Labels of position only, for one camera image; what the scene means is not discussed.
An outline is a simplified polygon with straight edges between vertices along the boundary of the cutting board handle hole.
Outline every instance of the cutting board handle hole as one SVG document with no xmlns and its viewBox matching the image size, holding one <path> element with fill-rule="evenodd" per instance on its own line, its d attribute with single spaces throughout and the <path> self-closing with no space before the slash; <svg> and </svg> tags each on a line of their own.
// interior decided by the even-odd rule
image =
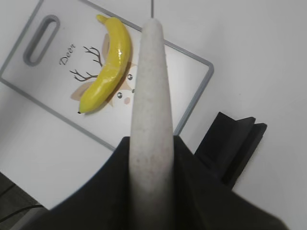
<svg viewBox="0 0 307 230">
<path fill-rule="evenodd" d="M 48 15 L 43 19 L 24 52 L 24 62 L 27 65 L 36 66 L 40 63 L 59 26 L 59 18 L 55 15 Z"/>
</svg>

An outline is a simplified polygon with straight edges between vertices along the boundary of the toy banana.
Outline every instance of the toy banana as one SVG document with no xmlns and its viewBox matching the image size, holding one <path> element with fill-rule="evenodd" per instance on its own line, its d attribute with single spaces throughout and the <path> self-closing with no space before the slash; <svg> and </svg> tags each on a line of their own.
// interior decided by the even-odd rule
<svg viewBox="0 0 307 230">
<path fill-rule="evenodd" d="M 96 81 L 80 99 L 79 113 L 97 109 L 114 91 L 127 67 L 131 53 L 131 41 L 124 24 L 117 18 L 97 15 L 97 20 L 106 26 L 110 37 L 110 48 Z"/>
</svg>

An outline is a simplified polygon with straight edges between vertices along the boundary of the white cutting board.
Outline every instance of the white cutting board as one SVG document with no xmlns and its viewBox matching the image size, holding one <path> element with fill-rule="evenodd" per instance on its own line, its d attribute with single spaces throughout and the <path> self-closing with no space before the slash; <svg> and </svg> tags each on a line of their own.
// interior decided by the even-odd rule
<svg viewBox="0 0 307 230">
<path fill-rule="evenodd" d="M 68 120 L 72 126 L 87 135 L 90 133 L 90 136 L 102 140 L 103 144 L 113 149 L 124 136 L 130 135 L 133 89 L 141 32 L 126 25 L 133 46 L 132 67 L 109 103 L 95 113 L 78 114 L 79 101 L 76 99 L 80 94 L 80 88 L 94 81 L 95 78 L 79 81 L 84 79 L 70 71 L 77 70 L 83 77 L 89 76 L 86 72 L 91 75 L 97 75 L 100 72 L 100 64 L 93 61 L 98 60 L 98 57 L 86 53 L 86 48 L 96 53 L 97 51 L 90 48 L 97 49 L 101 63 L 104 64 L 105 55 L 103 56 L 102 49 L 107 30 L 96 20 L 96 15 L 108 15 L 103 14 L 102 9 L 82 1 L 45 0 L 40 4 L 4 69 L 2 78 L 12 84 L 12 88 L 17 87 L 19 93 L 29 95 L 30 97 L 27 97 L 30 100 L 37 104 L 42 103 L 44 108 L 52 111 L 60 119 Z M 59 19 L 59 30 L 39 64 L 28 65 L 23 58 L 25 50 L 41 22 L 48 15 L 55 15 Z M 165 52 L 173 127 L 174 130 L 176 128 L 180 130 L 178 126 L 184 125 L 193 103 L 197 102 L 197 99 L 195 100 L 197 94 L 201 93 L 202 85 L 207 82 L 205 78 L 209 79 L 208 73 L 212 74 L 213 70 L 209 68 L 209 62 L 204 64 L 169 46 L 165 46 Z M 61 61 L 61 58 L 67 56 L 69 58 Z"/>
</svg>

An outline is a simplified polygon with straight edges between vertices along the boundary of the white table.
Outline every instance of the white table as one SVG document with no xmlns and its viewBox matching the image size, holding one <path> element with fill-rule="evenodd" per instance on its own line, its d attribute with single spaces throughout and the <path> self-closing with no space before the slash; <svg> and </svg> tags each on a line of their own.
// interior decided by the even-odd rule
<svg viewBox="0 0 307 230">
<path fill-rule="evenodd" d="M 96 1 L 138 25 L 146 20 L 144 12 L 150 12 L 149 1 Z M 36 3 L 0 2 L 0 63 Z M 292 230 L 307 227 L 306 10 L 305 1 L 155 1 L 165 38 L 215 67 L 183 129 L 183 140 L 195 151 L 219 111 L 268 124 L 235 192 Z M 13 126 L 8 124 L 12 116 Z M 63 152 L 50 154 L 58 146 Z M 82 186 L 110 154 L 0 85 L 0 171 L 47 208 Z"/>
</svg>

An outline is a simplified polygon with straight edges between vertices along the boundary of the gray cutting board border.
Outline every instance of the gray cutting board border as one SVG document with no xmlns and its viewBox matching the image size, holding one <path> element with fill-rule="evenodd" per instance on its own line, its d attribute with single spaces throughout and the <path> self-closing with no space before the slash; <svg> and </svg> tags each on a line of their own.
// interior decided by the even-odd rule
<svg viewBox="0 0 307 230">
<path fill-rule="evenodd" d="M 124 24 L 132 27 L 133 29 L 142 32 L 142 28 L 139 27 L 136 24 L 133 24 L 129 21 L 127 21 L 124 18 L 121 18 L 119 16 L 117 16 L 116 14 L 107 11 L 106 9 L 97 6 L 96 4 L 88 1 L 88 0 L 79 0 L 83 3 L 85 3 L 86 5 L 93 7 L 96 10 L 99 10 L 100 12 L 110 16 L 110 17 L 117 17 L 119 18 Z M 9 64 L 12 56 L 14 55 L 18 45 L 20 44 L 21 40 L 23 39 L 25 33 L 27 32 L 31 22 L 33 21 L 33 19 L 35 18 L 37 12 L 39 11 L 41 5 L 43 4 L 44 0 L 40 0 L 39 3 L 37 4 L 37 6 L 35 7 L 32 15 L 30 16 L 28 22 L 26 23 L 24 29 L 22 30 L 21 34 L 19 35 L 16 43 L 13 46 L 13 49 L 11 50 L 10 54 L 8 55 L 8 57 L 6 58 L 3 66 L 0 69 L 0 82 L 2 82 L 3 84 L 5 84 L 6 86 L 10 87 L 11 89 L 13 89 L 14 91 L 18 92 L 19 94 L 21 94 L 22 96 L 24 96 L 25 98 L 29 99 L 30 101 L 34 102 L 35 104 L 37 104 L 38 106 L 40 106 L 41 108 L 43 108 L 44 110 L 46 110 L 47 112 L 51 113 L 52 115 L 56 116 L 57 118 L 59 118 L 60 120 L 62 120 L 63 122 L 67 123 L 68 125 L 72 126 L 73 128 L 79 130 L 80 132 L 84 133 L 85 135 L 87 135 L 88 137 L 92 138 L 93 140 L 97 141 L 98 143 L 100 143 L 101 145 L 105 146 L 106 148 L 108 148 L 111 151 L 115 150 L 115 147 L 110 145 L 109 143 L 107 143 L 106 141 L 102 140 L 101 138 L 97 137 L 96 135 L 92 134 L 91 132 L 87 131 L 86 129 L 82 128 L 81 126 L 79 126 L 78 124 L 72 122 L 71 120 L 69 120 L 68 118 L 64 117 L 63 115 L 61 115 L 60 113 L 56 112 L 55 110 L 51 109 L 50 107 L 46 106 L 45 104 L 43 104 L 42 102 L 40 102 L 39 100 L 37 100 L 36 98 L 32 97 L 31 95 L 27 94 L 26 92 L 22 91 L 21 89 L 19 89 L 18 87 L 14 86 L 13 84 L 9 83 L 7 80 L 2 78 L 2 74 L 4 72 L 4 70 L 6 69 L 7 65 Z M 165 45 L 179 51 L 180 53 L 183 53 L 185 55 L 187 55 L 188 57 L 197 60 L 199 62 L 201 62 L 202 64 L 206 65 L 209 67 L 206 75 L 204 76 L 204 79 L 202 80 L 200 86 L 198 87 L 198 89 L 196 90 L 191 102 L 189 103 L 188 107 L 186 108 L 180 122 L 178 123 L 175 131 L 174 131 L 174 135 L 179 135 L 181 130 L 183 129 L 184 125 L 186 124 L 189 116 L 191 115 L 197 101 L 199 100 L 202 92 L 204 91 L 204 89 L 206 88 L 211 76 L 214 73 L 214 67 L 213 64 L 169 41 L 165 40 Z"/>
</svg>

